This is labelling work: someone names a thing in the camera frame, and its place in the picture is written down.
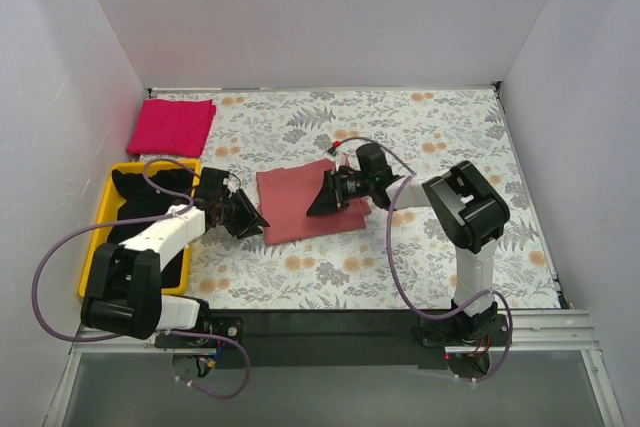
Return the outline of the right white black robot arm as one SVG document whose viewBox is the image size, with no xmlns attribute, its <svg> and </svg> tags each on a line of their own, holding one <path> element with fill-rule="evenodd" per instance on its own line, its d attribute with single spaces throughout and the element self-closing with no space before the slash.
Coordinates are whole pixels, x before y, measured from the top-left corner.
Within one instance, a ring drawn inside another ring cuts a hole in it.
<svg viewBox="0 0 640 427">
<path fill-rule="evenodd" d="M 494 288 L 497 242 L 510 220 L 506 202 L 469 161 L 460 162 L 427 180 L 414 171 L 406 176 L 393 172 L 387 147 L 364 139 L 356 150 L 356 168 L 338 164 L 323 174 L 322 186 L 309 206 L 309 217 L 321 217 L 347 209 L 355 200 L 370 198 L 389 214 L 411 208 L 429 208 L 456 255 L 457 284 L 449 309 L 418 309 L 403 287 L 396 288 L 405 305 L 419 318 L 417 333 L 426 344 L 447 342 L 488 345 L 508 334 L 508 306 Z"/>
</svg>

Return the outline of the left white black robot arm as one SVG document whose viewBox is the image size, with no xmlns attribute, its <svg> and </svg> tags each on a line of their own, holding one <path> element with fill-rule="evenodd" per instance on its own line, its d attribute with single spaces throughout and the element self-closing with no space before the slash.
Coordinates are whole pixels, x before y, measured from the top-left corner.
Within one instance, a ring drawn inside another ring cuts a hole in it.
<svg viewBox="0 0 640 427">
<path fill-rule="evenodd" d="M 141 340 L 178 330 L 188 345 L 205 345 L 214 332 L 208 303 L 164 294 L 162 272 L 213 227 L 221 226 L 241 240 L 269 226 L 242 188 L 228 186 L 230 177 L 228 171 L 205 168 L 189 192 L 155 185 L 172 197 L 172 203 L 136 235 L 96 248 L 83 296 L 82 324 Z"/>
</svg>

